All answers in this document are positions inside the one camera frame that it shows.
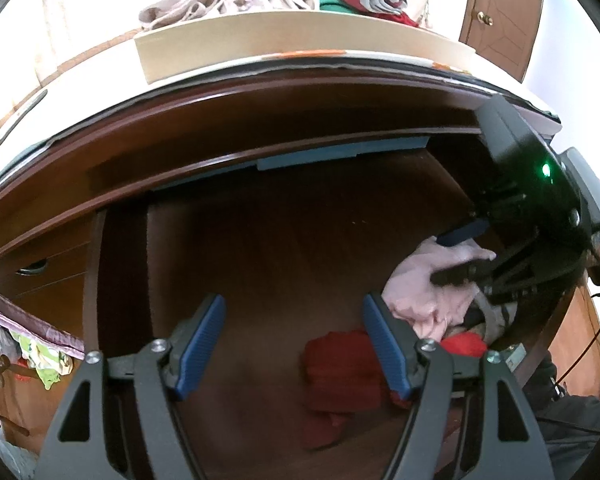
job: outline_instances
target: screw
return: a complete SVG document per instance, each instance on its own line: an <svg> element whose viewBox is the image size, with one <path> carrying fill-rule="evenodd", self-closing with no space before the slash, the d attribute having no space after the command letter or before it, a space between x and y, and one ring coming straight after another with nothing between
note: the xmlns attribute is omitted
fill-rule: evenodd
<svg viewBox="0 0 600 480"><path fill-rule="evenodd" d="M569 212L569 223L573 227L578 227L580 225L580 213L578 213L577 209L572 209Z"/></svg>
<svg viewBox="0 0 600 480"><path fill-rule="evenodd" d="M157 354L164 352L168 345L169 343L166 339L154 339L151 341L151 352L155 352Z"/></svg>
<svg viewBox="0 0 600 480"><path fill-rule="evenodd" d="M90 365L99 363L102 360L102 352L92 350L84 357L84 360L87 361L87 364Z"/></svg>
<svg viewBox="0 0 600 480"><path fill-rule="evenodd" d="M496 365L500 361L502 361L502 358L500 357L500 353L499 352L496 352L495 350L489 350L487 352L487 361L490 362L493 365Z"/></svg>
<svg viewBox="0 0 600 480"><path fill-rule="evenodd" d="M436 349L436 342L429 337L420 340L420 350L425 352L433 352Z"/></svg>

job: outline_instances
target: door knob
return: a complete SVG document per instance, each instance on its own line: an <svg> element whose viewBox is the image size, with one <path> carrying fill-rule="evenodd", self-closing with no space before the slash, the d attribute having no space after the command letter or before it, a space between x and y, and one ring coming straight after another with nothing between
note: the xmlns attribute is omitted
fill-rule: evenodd
<svg viewBox="0 0 600 480"><path fill-rule="evenodd" d="M479 22L484 23L485 25L491 27L491 25L493 25L493 18L491 16L489 16L488 14L485 14L484 12L480 11L478 12L475 17L478 19Z"/></svg>

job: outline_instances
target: pink cloth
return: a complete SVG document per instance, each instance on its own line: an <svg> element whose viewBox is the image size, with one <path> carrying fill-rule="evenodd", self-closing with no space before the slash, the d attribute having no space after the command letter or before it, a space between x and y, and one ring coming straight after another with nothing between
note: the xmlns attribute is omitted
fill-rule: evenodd
<svg viewBox="0 0 600 480"><path fill-rule="evenodd" d="M382 298L394 317L408 321L419 337L440 341L447 327L462 323L479 289L475 283L433 286L429 281L431 273L475 258L495 257L493 251L481 248L473 240L443 247L435 237L427 238L396 267L384 286Z"/></svg>
<svg viewBox="0 0 600 480"><path fill-rule="evenodd" d="M84 359L84 343L81 339L28 314L1 294L0 325L38 341L48 348L64 352L77 359Z"/></svg>

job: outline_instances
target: blue gripper pad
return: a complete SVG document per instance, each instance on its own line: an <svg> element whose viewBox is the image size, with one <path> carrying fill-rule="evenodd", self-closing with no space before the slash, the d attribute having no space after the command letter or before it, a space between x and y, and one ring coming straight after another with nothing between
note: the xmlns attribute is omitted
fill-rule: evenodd
<svg viewBox="0 0 600 480"><path fill-rule="evenodd" d="M178 400L185 399L200 384L211 352L224 325L226 305L217 294L208 295L186 322L179 325L171 337L173 349L165 377Z"/></svg>
<svg viewBox="0 0 600 480"><path fill-rule="evenodd" d="M407 377L407 357L392 332L390 327L392 322L386 318L387 314L391 317L391 320L394 319L393 314L381 298L371 294L365 296L362 319L366 332L369 334L371 343L374 346L389 388L397 392L400 398L404 400L411 394L411 383Z"/></svg>

